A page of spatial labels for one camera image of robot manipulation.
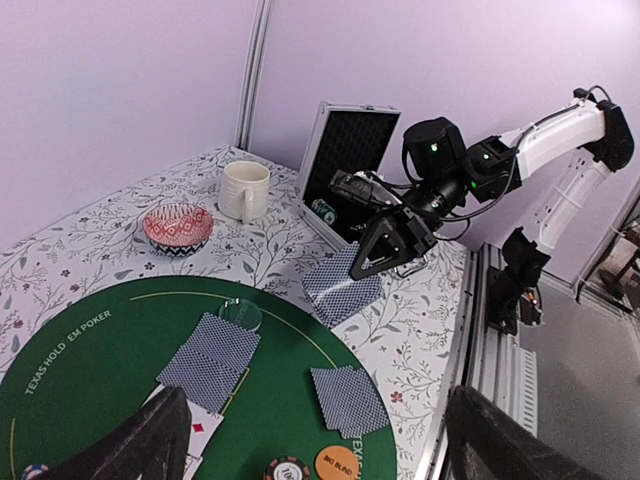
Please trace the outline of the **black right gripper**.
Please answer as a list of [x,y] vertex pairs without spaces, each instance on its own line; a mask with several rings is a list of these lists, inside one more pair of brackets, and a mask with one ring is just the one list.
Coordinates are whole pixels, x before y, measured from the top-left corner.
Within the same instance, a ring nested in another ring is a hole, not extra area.
[[385,272],[423,256],[437,244],[425,219],[396,206],[376,213],[359,240],[350,268],[354,280]]

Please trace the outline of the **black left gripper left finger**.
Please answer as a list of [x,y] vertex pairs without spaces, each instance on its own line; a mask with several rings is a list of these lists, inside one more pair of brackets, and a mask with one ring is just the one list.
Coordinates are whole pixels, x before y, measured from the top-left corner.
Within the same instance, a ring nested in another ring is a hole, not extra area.
[[86,450],[47,472],[49,479],[181,479],[191,412],[183,389],[166,387]]

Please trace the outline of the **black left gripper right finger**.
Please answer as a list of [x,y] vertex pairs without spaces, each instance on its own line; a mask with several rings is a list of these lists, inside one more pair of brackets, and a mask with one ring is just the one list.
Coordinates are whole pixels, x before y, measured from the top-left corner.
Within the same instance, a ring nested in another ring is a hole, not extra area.
[[601,477],[538,440],[473,387],[452,390],[445,423],[456,479]]

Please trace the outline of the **white chip stack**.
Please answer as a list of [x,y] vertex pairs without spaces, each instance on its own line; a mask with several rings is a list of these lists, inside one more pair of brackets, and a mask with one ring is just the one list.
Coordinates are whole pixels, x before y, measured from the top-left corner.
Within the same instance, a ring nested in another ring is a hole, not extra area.
[[30,464],[21,473],[20,480],[33,480],[49,471],[45,464]]

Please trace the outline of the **red chip stack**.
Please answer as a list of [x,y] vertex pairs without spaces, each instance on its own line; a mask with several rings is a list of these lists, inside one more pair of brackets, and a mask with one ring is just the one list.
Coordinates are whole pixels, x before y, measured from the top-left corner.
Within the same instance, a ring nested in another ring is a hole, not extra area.
[[273,459],[265,468],[264,480],[309,480],[308,466],[295,456],[281,456]]

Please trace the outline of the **orange round blind button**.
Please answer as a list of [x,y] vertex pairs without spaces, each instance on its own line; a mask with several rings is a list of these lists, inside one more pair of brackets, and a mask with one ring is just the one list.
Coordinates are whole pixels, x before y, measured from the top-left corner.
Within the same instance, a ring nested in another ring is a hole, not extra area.
[[315,458],[314,467],[322,480],[356,480],[360,474],[360,462],[347,447],[330,445]]

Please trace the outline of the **clear green dealer button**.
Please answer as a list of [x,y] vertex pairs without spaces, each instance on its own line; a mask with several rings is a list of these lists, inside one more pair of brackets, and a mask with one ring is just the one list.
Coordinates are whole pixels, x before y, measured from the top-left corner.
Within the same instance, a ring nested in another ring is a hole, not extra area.
[[260,308],[245,298],[225,300],[218,309],[218,316],[250,332],[257,332],[263,320]]

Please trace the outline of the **blue patterned dealt card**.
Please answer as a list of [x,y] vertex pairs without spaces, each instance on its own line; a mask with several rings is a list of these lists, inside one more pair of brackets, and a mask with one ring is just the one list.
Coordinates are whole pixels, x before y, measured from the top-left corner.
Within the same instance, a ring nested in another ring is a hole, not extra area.
[[389,418],[374,390],[359,394],[338,393],[327,400],[323,412],[329,430],[338,430],[343,439],[373,433],[389,426]]

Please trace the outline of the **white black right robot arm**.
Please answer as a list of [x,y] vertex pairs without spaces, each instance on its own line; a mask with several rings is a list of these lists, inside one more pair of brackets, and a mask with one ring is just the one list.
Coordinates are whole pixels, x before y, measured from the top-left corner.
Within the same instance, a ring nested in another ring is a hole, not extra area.
[[543,267],[582,204],[611,174],[626,167],[634,139],[621,107],[595,90],[577,89],[570,104],[520,129],[466,146],[458,127],[445,117],[418,122],[403,134],[401,162],[405,185],[381,180],[372,171],[347,175],[351,198],[377,211],[359,241],[350,275],[360,280],[424,256],[439,242],[446,224],[472,219],[545,165],[574,150],[591,156],[559,190],[533,240],[515,234],[522,248]]

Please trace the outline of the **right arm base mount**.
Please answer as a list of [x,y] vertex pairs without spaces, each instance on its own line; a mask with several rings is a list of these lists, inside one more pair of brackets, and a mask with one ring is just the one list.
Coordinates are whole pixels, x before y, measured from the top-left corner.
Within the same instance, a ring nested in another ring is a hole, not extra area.
[[502,247],[502,270],[488,270],[485,323],[502,334],[515,336],[519,323],[537,327],[542,309],[538,281],[551,256],[516,228]]

